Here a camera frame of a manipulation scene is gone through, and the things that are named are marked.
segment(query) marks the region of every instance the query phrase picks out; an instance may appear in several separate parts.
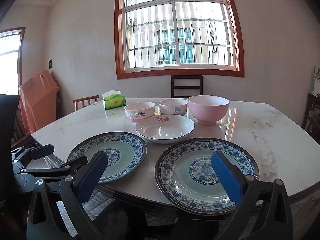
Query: blue gripper pad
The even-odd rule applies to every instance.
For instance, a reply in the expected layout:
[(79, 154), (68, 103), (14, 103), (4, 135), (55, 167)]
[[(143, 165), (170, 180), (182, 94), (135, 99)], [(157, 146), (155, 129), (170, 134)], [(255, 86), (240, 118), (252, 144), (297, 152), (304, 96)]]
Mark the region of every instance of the blue gripper pad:
[(96, 185), (98, 184), (101, 176), (103, 175), (108, 165), (107, 153), (102, 152), (98, 156), (98, 158), (95, 157), (96, 156), (93, 156), (90, 162), (81, 168), (83, 170), (80, 169), (79, 172), (75, 175), (75, 182), (77, 182), (77, 176), (81, 175), (79, 173), (81, 173), (81, 171), (86, 172), (83, 178), (80, 179), (80, 181), (78, 181), (78, 183), (74, 183), (77, 187), (76, 199), (79, 204), (88, 202), (92, 195), (92, 192), (94, 191)]
[(229, 199), (239, 205), (243, 199), (242, 186), (232, 173), (233, 165), (228, 161), (222, 152), (219, 154), (218, 152), (214, 152), (212, 154), (211, 165)]
[(54, 147), (52, 144), (47, 144), (45, 146), (39, 147), (39, 148), (34, 148), (31, 150), (29, 157), (32, 160), (37, 160), (42, 157), (48, 156), (50, 154), (53, 154), (54, 152)]

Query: dark blue gripper pad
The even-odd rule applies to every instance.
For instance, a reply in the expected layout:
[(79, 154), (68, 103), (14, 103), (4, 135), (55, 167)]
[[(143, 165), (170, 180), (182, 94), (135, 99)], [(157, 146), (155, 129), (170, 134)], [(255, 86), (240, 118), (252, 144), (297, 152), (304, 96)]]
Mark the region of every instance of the dark blue gripper pad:
[(217, 152), (214, 152), (211, 156), (212, 168), (218, 176), (223, 189), (227, 193), (229, 199), (239, 205), (243, 199), (242, 187), (231, 170), (225, 164), (225, 161), (229, 162), (226, 157), (222, 160)]
[(87, 165), (91, 165), (91, 168), (88, 170), (88, 172), (85, 174), (78, 185), (77, 201), (79, 204), (89, 201), (92, 192), (94, 191), (96, 185), (101, 179), (101, 176), (106, 170), (106, 167), (108, 166), (107, 153), (101, 153), (95, 161), (92, 158)]
[(48, 144), (39, 148), (34, 148), (31, 150), (31, 152), (29, 153), (29, 157), (32, 160), (37, 160), (40, 159), (42, 157), (48, 156), (50, 154), (53, 154), (54, 152), (54, 147), (52, 144)]

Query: white wall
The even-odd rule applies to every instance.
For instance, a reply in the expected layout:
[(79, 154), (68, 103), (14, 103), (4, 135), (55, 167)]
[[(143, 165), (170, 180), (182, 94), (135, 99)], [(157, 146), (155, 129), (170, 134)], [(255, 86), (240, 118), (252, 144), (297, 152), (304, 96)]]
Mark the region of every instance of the white wall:
[(26, 27), (22, 46), (22, 82), (45, 69), (44, 38), (47, 27), (48, 6), (14, 3), (3, 21), (0, 30)]
[[(72, 100), (120, 90), (126, 97), (170, 97), (170, 77), (117, 80), (114, 0), (57, 0), (50, 8), (44, 62)], [(301, 124), (312, 68), (320, 64), (320, 25), (304, 0), (235, 0), (245, 78), (204, 76), (204, 93), (267, 102)]]

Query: dishware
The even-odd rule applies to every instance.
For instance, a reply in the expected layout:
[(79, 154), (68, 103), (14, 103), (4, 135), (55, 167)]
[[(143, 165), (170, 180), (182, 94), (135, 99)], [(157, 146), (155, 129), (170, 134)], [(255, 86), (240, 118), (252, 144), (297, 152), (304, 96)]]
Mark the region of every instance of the dishware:
[(247, 151), (225, 140), (196, 138), (172, 145), (160, 155), (155, 167), (160, 190), (178, 207), (194, 214), (230, 212), (236, 204), (229, 200), (211, 166), (216, 150), (243, 174), (259, 180), (258, 166)]
[(103, 183), (133, 172), (146, 156), (147, 146), (139, 136), (132, 133), (102, 133), (79, 143), (69, 154), (68, 161), (85, 155), (89, 162), (99, 150), (108, 154), (108, 166), (99, 181)]
[(216, 96), (193, 96), (188, 98), (192, 116), (203, 125), (214, 125), (227, 113), (230, 101)]
[(175, 143), (193, 131), (195, 123), (182, 115), (161, 114), (144, 119), (136, 131), (144, 139), (155, 143)]
[(180, 98), (161, 100), (159, 108), (162, 114), (185, 115), (188, 108), (188, 101)]
[(140, 122), (155, 115), (155, 105), (152, 102), (133, 103), (124, 107), (125, 115), (131, 122)]

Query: large pink bowl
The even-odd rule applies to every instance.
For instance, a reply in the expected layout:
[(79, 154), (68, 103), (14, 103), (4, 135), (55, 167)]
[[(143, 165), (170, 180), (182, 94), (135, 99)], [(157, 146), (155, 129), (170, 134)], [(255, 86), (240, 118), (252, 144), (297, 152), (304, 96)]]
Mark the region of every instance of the large pink bowl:
[(227, 113), (229, 100), (215, 96), (193, 96), (188, 98), (188, 108), (200, 124), (214, 125)]

